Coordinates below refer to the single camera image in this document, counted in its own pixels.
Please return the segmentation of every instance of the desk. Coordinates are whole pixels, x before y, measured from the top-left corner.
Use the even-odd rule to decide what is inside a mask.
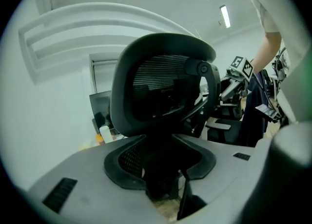
[[[273,85],[274,85],[274,101],[276,101],[277,98],[277,93],[278,93],[278,89],[279,89],[279,83],[278,83],[278,78],[277,75],[269,75],[269,78],[272,79],[273,81]]]

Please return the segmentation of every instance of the dark clothing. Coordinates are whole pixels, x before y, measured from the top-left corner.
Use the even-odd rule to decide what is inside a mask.
[[[257,74],[257,77],[264,91],[267,91],[262,71]],[[263,134],[266,132],[268,126],[268,121],[258,113],[255,107],[262,104],[267,106],[268,99],[255,78],[250,80],[248,89],[251,93],[247,96],[245,114],[239,131],[238,145],[255,147],[258,140],[263,138]]]

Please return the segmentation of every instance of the curved wall panel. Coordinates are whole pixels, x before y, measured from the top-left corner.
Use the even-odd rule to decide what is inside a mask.
[[[133,40],[150,33],[193,36],[155,13],[117,3],[81,3],[41,15],[19,29],[19,43],[34,83],[46,81],[79,65],[81,57],[101,54],[118,59]]]

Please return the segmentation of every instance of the black slot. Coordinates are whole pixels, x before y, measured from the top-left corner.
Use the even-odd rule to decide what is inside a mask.
[[[243,153],[236,153],[233,156],[237,157],[237,158],[240,158],[240,159],[243,159],[243,160],[246,160],[246,161],[248,161],[249,158],[250,158],[250,155],[246,155],[246,154],[243,154]]]
[[[50,194],[43,200],[42,203],[52,211],[59,213],[69,194],[74,189],[76,183],[77,180],[63,178],[50,192]]]

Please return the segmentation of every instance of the person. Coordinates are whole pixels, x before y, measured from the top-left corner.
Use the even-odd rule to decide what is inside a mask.
[[[251,1],[265,32],[260,49],[251,62],[254,72],[258,73],[273,60],[283,40],[288,51],[290,69],[288,78],[284,80],[285,86],[281,87],[277,96],[278,103],[290,122],[310,119],[312,113],[308,102],[311,99],[311,93],[304,95],[308,85],[303,85],[302,79],[299,78],[300,73],[304,72],[307,74],[306,79],[309,79],[306,66],[311,64],[309,59],[312,53],[310,33],[292,0]]]

